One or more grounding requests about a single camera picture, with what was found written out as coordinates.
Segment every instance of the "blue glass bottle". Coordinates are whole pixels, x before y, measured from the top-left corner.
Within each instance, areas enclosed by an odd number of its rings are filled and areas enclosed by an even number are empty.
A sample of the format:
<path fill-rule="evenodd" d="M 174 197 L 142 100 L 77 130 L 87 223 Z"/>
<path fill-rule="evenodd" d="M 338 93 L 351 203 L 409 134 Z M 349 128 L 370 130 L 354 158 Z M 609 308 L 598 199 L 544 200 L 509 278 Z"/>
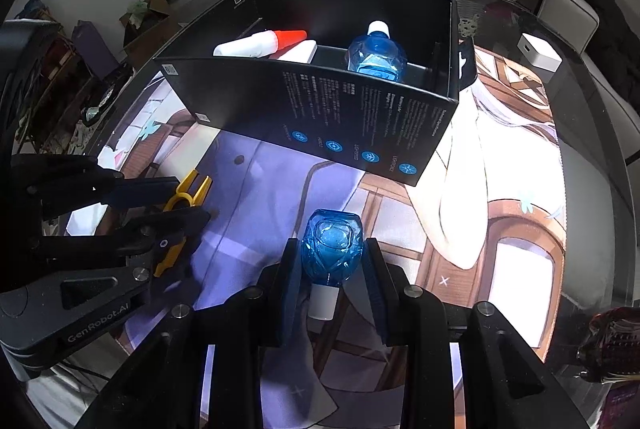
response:
<path fill-rule="evenodd" d="M 362 222 L 350 212 L 319 209 L 306 224 L 302 267 L 312 282 L 308 315 L 334 318 L 340 284 L 351 277 L 362 256 Z"/>
<path fill-rule="evenodd" d="M 400 82 L 406 67 L 406 53 L 389 37 L 386 23 L 372 22 L 367 35 L 357 37 L 349 46 L 348 70 Z"/>

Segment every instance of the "orange cap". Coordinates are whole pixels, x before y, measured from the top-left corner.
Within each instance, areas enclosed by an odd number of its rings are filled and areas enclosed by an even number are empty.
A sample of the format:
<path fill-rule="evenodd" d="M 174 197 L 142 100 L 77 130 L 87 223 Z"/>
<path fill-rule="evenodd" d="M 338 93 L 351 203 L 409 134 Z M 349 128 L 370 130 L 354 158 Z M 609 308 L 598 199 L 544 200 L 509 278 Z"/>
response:
<path fill-rule="evenodd" d="M 278 38 L 279 50 L 306 40 L 306 32 L 304 30 L 291 30 L 287 32 L 274 31 L 273 33 L 275 33 Z"/>

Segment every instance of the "yellow clip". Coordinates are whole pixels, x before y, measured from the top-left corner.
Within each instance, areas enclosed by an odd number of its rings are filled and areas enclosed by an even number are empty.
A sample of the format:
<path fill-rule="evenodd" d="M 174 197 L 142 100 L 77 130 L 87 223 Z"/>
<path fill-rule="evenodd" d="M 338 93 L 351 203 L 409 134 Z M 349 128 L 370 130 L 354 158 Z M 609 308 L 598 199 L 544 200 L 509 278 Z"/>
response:
<path fill-rule="evenodd" d="M 191 184 L 193 184 L 193 181 L 196 179 L 196 176 L 198 176 L 198 172 L 193 169 L 187 175 L 187 177 L 178 184 L 175 189 L 175 194 L 169 199 L 168 202 L 166 202 L 166 205 L 163 209 L 164 212 L 172 210 L 175 204 L 180 200 L 186 200 L 189 203 L 189 206 L 199 206 L 204 203 L 204 198 L 207 197 L 207 193 L 209 192 L 209 188 L 211 187 L 212 180 L 209 176 L 204 178 L 202 185 L 198 187 L 196 193 L 191 196 L 188 193 L 188 190 L 189 187 L 191 187 Z M 182 241 L 180 243 L 172 246 L 167 251 L 164 259 L 162 259 L 162 261 L 158 263 L 158 266 L 156 266 L 154 276 L 160 277 L 162 275 L 162 272 L 164 272 L 167 268 L 171 268 L 175 264 L 175 261 L 178 259 L 178 256 L 180 255 L 182 247 L 184 247 L 186 241 L 186 238 L 182 238 Z"/>

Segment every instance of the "blue icon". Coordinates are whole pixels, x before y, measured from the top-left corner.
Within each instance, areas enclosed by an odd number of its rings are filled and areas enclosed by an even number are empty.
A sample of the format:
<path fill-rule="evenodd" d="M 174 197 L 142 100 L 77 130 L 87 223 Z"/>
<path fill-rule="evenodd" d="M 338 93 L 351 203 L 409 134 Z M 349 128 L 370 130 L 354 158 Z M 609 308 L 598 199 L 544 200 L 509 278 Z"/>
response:
<path fill-rule="evenodd" d="M 404 174 L 415 174 L 418 170 L 412 166 L 411 164 L 400 164 L 398 169 L 401 170 Z"/>
<path fill-rule="evenodd" d="M 334 140 L 327 140 L 326 142 L 324 142 L 324 145 L 326 145 L 327 149 L 331 149 L 331 151 L 335 151 L 337 153 L 342 151 L 342 146 Z"/>
<path fill-rule="evenodd" d="M 380 161 L 380 156 L 372 153 L 371 151 L 365 151 L 362 153 L 362 159 L 366 162 L 369 162 L 370 164 L 374 164 Z"/>
<path fill-rule="evenodd" d="M 306 134 L 300 133 L 300 131 L 294 131 L 293 133 L 291 133 L 291 136 L 293 137 L 293 140 L 298 140 L 299 142 L 306 142 L 307 140 L 309 140 L 306 137 Z"/>

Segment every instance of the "cardboard box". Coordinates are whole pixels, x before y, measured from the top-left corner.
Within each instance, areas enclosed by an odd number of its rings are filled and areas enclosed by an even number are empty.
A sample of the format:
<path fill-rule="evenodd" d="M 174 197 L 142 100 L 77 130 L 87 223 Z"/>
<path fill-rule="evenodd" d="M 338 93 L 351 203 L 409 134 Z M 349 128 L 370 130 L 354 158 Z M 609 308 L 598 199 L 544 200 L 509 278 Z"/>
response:
<path fill-rule="evenodd" d="M 142 68 L 180 29 L 166 0 L 145 0 L 145 2 L 149 4 L 149 11 L 155 12 L 156 15 L 162 14 L 164 18 L 124 45 L 129 64 L 137 70 Z M 135 34 L 137 30 L 129 23 L 130 17 L 131 14 L 126 13 L 120 18 L 120 22 L 129 33 Z"/>
<path fill-rule="evenodd" d="M 347 70 L 347 47 L 375 20 L 407 52 L 401 83 Z M 306 30 L 312 62 L 212 57 L 265 29 Z M 476 79 L 464 45 L 452 0 L 221 0 L 154 60 L 198 123 L 415 186 Z"/>

